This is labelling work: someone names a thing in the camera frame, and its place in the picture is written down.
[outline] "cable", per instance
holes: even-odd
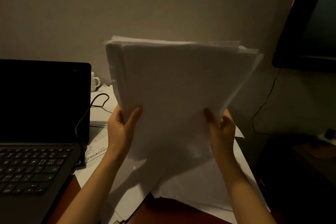
[[[255,115],[252,117],[252,127],[253,127],[253,130],[254,130],[255,133],[257,133],[257,134],[259,134],[259,135],[271,135],[271,134],[267,134],[267,133],[259,133],[259,132],[257,132],[257,131],[255,130],[255,128],[254,128],[254,122],[253,122],[253,119],[254,119],[255,116],[257,116],[257,114],[258,114],[258,113],[260,112],[260,110],[264,107],[264,105],[266,105],[267,100],[268,100],[268,97],[271,95],[271,93],[272,93],[272,91],[273,91],[273,88],[274,88],[274,85],[275,85],[275,82],[276,82],[277,78],[279,77],[280,71],[281,71],[281,68],[279,69],[278,74],[276,75],[276,77],[275,77],[275,79],[274,79],[274,81],[273,81],[273,85],[272,85],[271,91],[270,91],[269,94],[267,95],[267,98],[266,98],[265,103],[262,104],[262,106],[259,108],[259,110],[258,110],[258,111],[255,113]]]
[[[93,105],[93,103],[95,102],[95,100],[101,96],[101,95],[106,95],[107,96],[107,99],[104,101],[103,105]],[[76,164],[76,167],[83,167],[85,166],[85,152],[84,152],[84,147],[83,147],[83,144],[82,142],[79,140],[79,137],[78,137],[78,134],[77,134],[77,127],[78,125],[81,123],[82,119],[85,117],[85,115],[87,114],[87,112],[90,110],[91,107],[103,107],[104,104],[110,99],[110,96],[106,93],[100,93],[98,95],[95,96],[95,98],[91,101],[89,107],[87,108],[85,114],[82,116],[82,118],[79,120],[79,122],[77,123],[76,127],[75,127],[75,135],[78,139],[78,143],[79,143],[79,146],[81,148],[81,157],[80,157],[80,161],[79,163]]]

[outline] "laptop lid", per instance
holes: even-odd
[[[90,105],[88,63],[0,60],[1,142],[73,143]],[[90,112],[77,128],[89,140]]]

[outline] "beige wall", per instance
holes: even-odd
[[[255,162],[263,138],[251,117],[265,100],[277,69],[272,53],[293,0],[0,0],[0,58],[89,62],[110,80],[104,40],[112,35],[166,40],[241,40],[265,59],[231,109],[249,138]],[[316,133],[335,127],[336,77],[283,70],[256,117],[262,132]]]

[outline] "hand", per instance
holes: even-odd
[[[236,125],[232,120],[228,109],[224,111],[222,120],[218,125],[215,117],[209,109],[204,109],[204,116],[210,127],[210,145],[214,158],[218,160],[225,154],[233,157],[233,141],[235,139]]]
[[[123,114],[117,105],[107,121],[108,148],[106,155],[120,165],[126,158],[133,141],[134,128],[142,114],[142,107],[136,108],[125,124]]]

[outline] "black laptop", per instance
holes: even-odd
[[[89,140],[91,66],[0,60],[0,74],[0,223],[44,223]]]

